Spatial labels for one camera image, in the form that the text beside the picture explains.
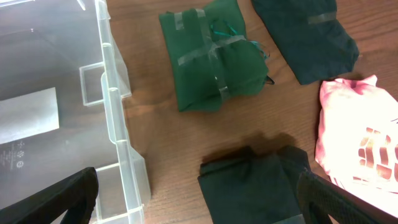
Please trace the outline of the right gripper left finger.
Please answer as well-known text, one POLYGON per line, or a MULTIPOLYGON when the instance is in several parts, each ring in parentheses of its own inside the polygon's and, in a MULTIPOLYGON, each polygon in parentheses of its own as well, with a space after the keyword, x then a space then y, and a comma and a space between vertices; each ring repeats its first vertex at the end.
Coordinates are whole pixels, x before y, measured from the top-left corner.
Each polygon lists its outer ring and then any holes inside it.
POLYGON ((1 209, 1 223, 89 223, 99 192, 94 167, 81 171, 1 209))

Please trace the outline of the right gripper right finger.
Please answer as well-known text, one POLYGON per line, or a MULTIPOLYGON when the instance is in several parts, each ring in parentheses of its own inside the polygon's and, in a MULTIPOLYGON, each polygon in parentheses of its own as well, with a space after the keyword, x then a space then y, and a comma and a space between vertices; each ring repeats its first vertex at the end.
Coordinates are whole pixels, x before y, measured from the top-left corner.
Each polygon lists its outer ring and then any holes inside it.
POLYGON ((297 199, 306 223, 397 223, 396 217, 309 171, 298 178, 297 199))

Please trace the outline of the green garment with tape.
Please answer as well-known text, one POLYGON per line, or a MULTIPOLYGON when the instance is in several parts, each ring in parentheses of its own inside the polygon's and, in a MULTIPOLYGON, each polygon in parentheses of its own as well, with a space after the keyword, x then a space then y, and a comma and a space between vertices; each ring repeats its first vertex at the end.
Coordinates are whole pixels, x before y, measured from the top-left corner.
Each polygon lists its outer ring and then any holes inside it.
POLYGON ((248 39, 236 0, 159 16, 175 83, 178 110, 217 111, 236 96, 258 94, 266 84, 268 55, 248 39))

